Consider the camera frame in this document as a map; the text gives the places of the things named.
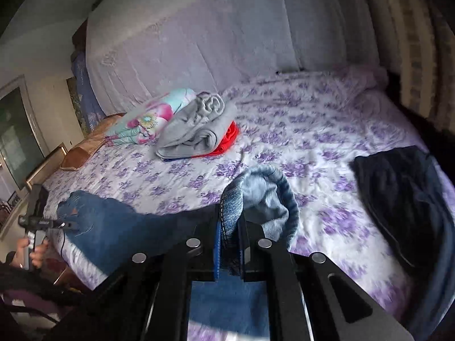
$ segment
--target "silver screw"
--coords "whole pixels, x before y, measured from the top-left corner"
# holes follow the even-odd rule
[[[269,247],[272,247],[272,241],[270,241],[267,238],[261,238],[258,241],[259,247],[262,247],[263,249],[268,249]]]
[[[143,263],[145,259],[147,259],[147,256],[142,252],[136,252],[136,254],[133,255],[133,262],[135,263]]]
[[[322,264],[325,262],[325,255],[322,252],[315,252],[311,255],[311,259],[318,264]]]
[[[197,248],[201,245],[201,241],[199,241],[197,238],[190,238],[187,240],[187,246],[191,248]]]

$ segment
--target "red folded garment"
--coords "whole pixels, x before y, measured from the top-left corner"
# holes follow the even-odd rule
[[[218,147],[213,150],[211,153],[207,153],[205,155],[197,155],[197,156],[192,156],[192,158],[201,158],[203,156],[215,156],[215,155],[221,155],[222,153],[225,153],[235,142],[235,139],[237,138],[239,129],[235,122],[232,122],[231,125],[229,126],[226,134],[224,135],[223,139],[221,140],[221,143],[218,145]]]

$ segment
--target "floral bedsheet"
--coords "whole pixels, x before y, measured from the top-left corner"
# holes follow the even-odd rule
[[[57,171],[47,180],[45,215],[55,218],[58,203],[75,190],[118,199],[140,213],[195,209],[217,202],[224,187],[245,168],[273,163],[284,171],[300,207],[292,251],[324,252],[399,318],[412,281],[364,210],[349,163],[357,155],[425,145],[379,90],[384,81],[377,74],[364,68],[300,72],[232,86],[222,95],[236,101],[240,135],[224,155],[162,162],[153,144],[105,146],[78,172]],[[454,187],[442,172],[440,178],[453,211]],[[60,250],[62,235],[52,239]],[[105,279],[68,239],[62,255],[90,288]],[[240,339],[236,337],[194,322],[189,325],[188,340]]]

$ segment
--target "glass pane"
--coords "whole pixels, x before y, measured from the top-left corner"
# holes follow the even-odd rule
[[[44,159],[31,130],[19,87],[0,99],[0,152],[20,189]]]

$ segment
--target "triangular cutout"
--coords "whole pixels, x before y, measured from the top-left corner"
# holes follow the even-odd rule
[[[340,303],[344,319],[348,323],[357,322],[372,315],[373,310],[343,279],[337,275],[329,277],[335,295]]]

